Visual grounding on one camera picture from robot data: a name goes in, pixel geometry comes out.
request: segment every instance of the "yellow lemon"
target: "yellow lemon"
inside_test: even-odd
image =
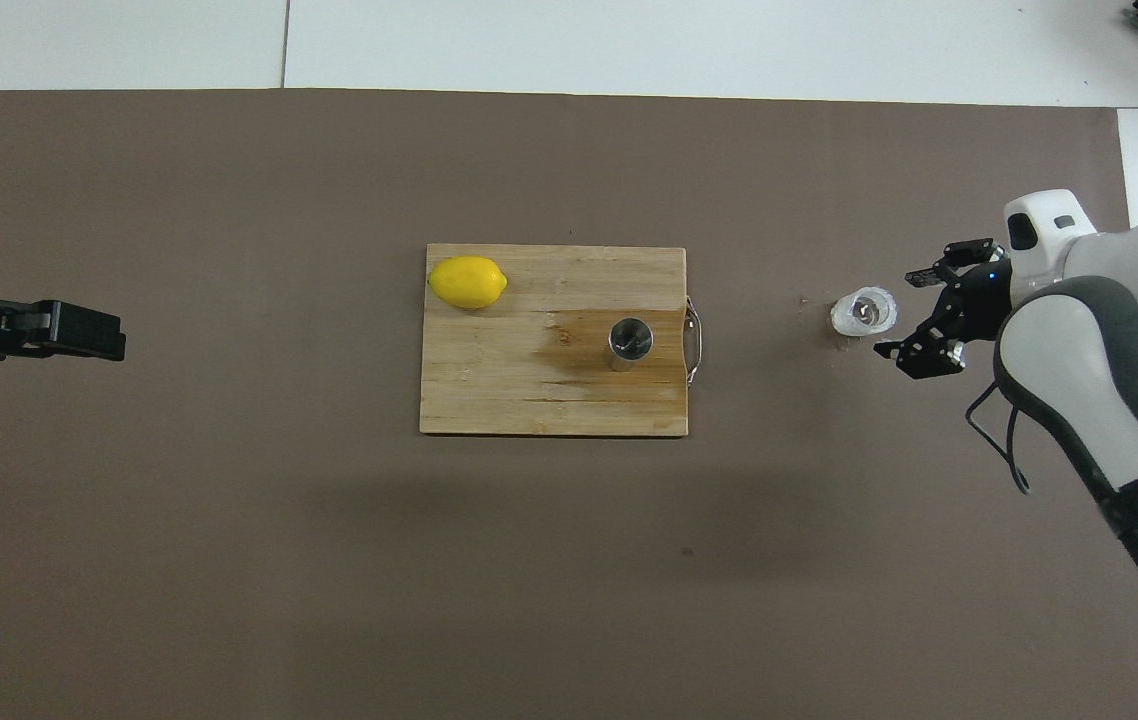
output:
[[[427,284],[450,305],[478,311],[493,305],[506,290],[506,275],[495,260],[479,255],[459,255],[437,264]]]

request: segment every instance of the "wood grain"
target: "wood grain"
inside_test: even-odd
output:
[[[427,246],[426,273],[483,255],[506,274],[481,311],[423,282],[422,405],[429,435],[684,437],[684,249],[551,245]],[[607,367],[620,318],[653,329],[630,372]]]

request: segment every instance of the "black cable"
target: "black cable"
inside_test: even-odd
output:
[[[991,397],[991,394],[995,392],[995,387],[997,387],[995,386],[995,382],[990,383],[990,386],[982,391],[982,395],[978,396],[978,399],[972,402],[968,409],[965,411],[965,421],[971,428],[973,428],[973,430],[975,430],[975,432],[978,432],[978,435],[982,436],[982,439],[986,439],[986,442],[991,446],[991,450],[997,452],[997,455],[1004,460],[1004,464],[1009,466],[1009,475],[1013,478],[1014,487],[1019,488],[1019,493],[1022,493],[1022,495],[1030,495],[1031,483],[1026,482],[1026,475],[1022,474],[1022,470],[1020,470],[1016,462],[1013,461],[1013,424],[1014,419],[1016,419],[1019,414],[1017,407],[1014,407],[1014,409],[1009,413],[1009,427],[1005,429],[1004,447],[1000,447],[1000,444],[996,442],[995,438],[982,429],[982,425],[978,424],[978,422],[973,420],[973,411],[979,409],[979,406],[984,404],[986,398]]]
[[[1009,464],[1009,477],[1022,495],[1031,495],[1031,486],[1026,482],[1026,475],[1022,474],[1019,464],[1013,458],[1013,424],[1019,421],[1017,407],[1009,409],[1009,427],[1004,430],[1004,460]]]

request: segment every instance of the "stainless steel cup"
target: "stainless steel cup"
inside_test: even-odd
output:
[[[625,373],[643,361],[653,348],[653,331],[645,320],[621,318],[609,331],[609,369]]]

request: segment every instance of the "white robot arm casing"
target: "white robot arm casing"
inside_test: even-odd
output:
[[[1005,213],[1013,311],[995,378],[1057,439],[1138,566],[1138,227],[1096,232],[1064,190]]]

